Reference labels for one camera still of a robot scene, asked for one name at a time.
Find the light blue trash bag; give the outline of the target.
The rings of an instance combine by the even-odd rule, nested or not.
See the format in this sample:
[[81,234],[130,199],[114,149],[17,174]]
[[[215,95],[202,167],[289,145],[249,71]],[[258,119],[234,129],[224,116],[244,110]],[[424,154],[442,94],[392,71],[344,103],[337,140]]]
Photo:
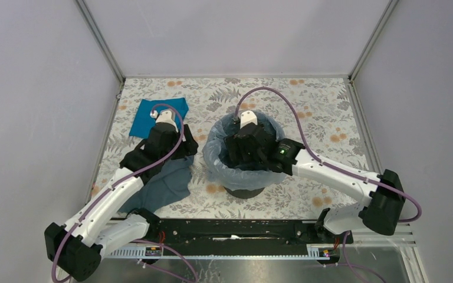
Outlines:
[[211,127],[202,149],[209,179],[231,191],[252,191],[281,183],[285,179],[285,174],[270,172],[261,164],[233,165],[228,156],[225,138],[237,133],[238,130],[239,125],[234,122],[234,113],[221,117]]

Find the black plastic trash bin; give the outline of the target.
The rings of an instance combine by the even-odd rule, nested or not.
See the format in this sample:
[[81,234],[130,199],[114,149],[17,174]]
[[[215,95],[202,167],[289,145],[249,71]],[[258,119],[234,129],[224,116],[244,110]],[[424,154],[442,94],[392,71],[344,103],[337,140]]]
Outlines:
[[225,191],[230,194],[231,196],[238,198],[238,199],[251,199],[254,198],[258,195],[260,195],[265,188],[259,188],[255,190],[244,190],[244,189],[238,189],[238,190],[231,190],[225,187]]

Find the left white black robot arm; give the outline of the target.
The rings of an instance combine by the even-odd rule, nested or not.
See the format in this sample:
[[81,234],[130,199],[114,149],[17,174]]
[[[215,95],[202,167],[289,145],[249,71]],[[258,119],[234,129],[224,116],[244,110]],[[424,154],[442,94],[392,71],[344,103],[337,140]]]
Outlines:
[[84,281],[109,253],[142,238],[153,242],[158,224],[140,216],[178,202],[190,191],[190,166],[198,144],[187,124],[178,129],[174,122],[157,122],[120,162],[111,180],[64,224],[51,223],[44,231],[47,257],[53,262],[51,279],[57,268],[70,278]]

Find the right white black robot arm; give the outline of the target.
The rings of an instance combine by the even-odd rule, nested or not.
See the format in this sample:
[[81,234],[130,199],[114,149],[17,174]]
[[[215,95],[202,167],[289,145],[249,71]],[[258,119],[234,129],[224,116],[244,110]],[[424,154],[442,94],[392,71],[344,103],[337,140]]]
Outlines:
[[386,236],[395,233],[405,203],[395,172],[365,172],[325,157],[313,157],[305,145],[291,139],[277,140],[254,123],[226,137],[225,144],[235,165],[258,163],[274,173],[320,182],[356,201],[322,211],[314,228],[320,242],[329,243],[337,235],[361,228]]

